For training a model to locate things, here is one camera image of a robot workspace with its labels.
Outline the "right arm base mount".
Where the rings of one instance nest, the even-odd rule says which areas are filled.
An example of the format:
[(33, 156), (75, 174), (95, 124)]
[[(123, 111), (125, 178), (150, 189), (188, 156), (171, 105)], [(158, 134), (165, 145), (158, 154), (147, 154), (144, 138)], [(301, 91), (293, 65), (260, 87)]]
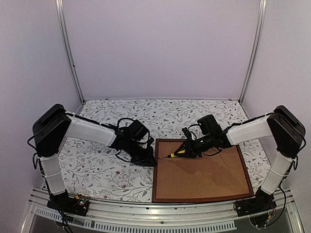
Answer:
[(257, 214), (276, 208), (274, 196), (255, 196), (251, 199), (237, 200), (233, 204), (238, 216)]

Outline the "red-brown wooden picture frame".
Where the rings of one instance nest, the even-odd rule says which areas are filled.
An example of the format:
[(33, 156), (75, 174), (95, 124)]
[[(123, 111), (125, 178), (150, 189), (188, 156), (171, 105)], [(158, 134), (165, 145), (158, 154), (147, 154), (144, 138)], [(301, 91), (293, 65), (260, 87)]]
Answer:
[(168, 158), (182, 143), (182, 139), (155, 141), (153, 203), (208, 203), (254, 195), (239, 146), (213, 157)]

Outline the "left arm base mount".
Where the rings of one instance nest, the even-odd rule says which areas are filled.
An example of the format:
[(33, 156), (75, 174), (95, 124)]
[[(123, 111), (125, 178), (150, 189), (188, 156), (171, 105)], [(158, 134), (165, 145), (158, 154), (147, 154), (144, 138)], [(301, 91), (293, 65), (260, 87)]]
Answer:
[(67, 191), (59, 195), (50, 194), (47, 207), (64, 213), (86, 216), (89, 208), (89, 197), (81, 194), (70, 197)]

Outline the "yellow handled screwdriver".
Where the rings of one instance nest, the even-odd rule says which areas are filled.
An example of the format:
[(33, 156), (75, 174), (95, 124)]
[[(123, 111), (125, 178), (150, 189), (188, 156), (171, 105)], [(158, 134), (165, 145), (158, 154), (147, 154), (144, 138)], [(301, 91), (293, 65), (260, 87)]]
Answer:
[(181, 158), (181, 157), (185, 157), (185, 150), (181, 150), (181, 151), (178, 151), (178, 152), (174, 152), (174, 153), (171, 153), (165, 157), (161, 157), (159, 159), (166, 159), (166, 158)]

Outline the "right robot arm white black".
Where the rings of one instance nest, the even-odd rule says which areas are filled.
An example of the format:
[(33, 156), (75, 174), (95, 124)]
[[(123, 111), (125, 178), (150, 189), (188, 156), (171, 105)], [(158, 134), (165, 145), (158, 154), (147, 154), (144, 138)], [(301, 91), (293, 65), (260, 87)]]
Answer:
[(200, 118), (196, 125), (200, 127), (203, 136), (193, 139), (190, 130), (183, 128), (186, 140), (168, 157), (197, 158), (213, 148), (221, 152), (247, 141), (274, 142), (275, 159), (251, 202), (251, 207), (256, 212), (261, 212), (270, 204), (270, 199), (282, 181), (287, 178), (291, 169), (297, 168), (298, 154), (307, 144), (305, 126), (284, 105), (279, 105), (273, 111), (261, 116), (233, 123), (225, 129), (221, 128), (213, 115)]

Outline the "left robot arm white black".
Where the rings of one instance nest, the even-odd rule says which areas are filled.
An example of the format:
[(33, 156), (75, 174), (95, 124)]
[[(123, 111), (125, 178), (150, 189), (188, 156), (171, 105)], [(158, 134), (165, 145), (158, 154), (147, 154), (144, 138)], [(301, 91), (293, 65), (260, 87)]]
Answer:
[(65, 110), (61, 104), (53, 105), (32, 126), (27, 145), (34, 150), (47, 188), (53, 202), (62, 211), (72, 207), (59, 164), (59, 156), (65, 143), (71, 139), (89, 141), (117, 152), (125, 152), (130, 163), (136, 166), (155, 167), (151, 137), (143, 123), (137, 119), (124, 118), (116, 124), (101, 123)]

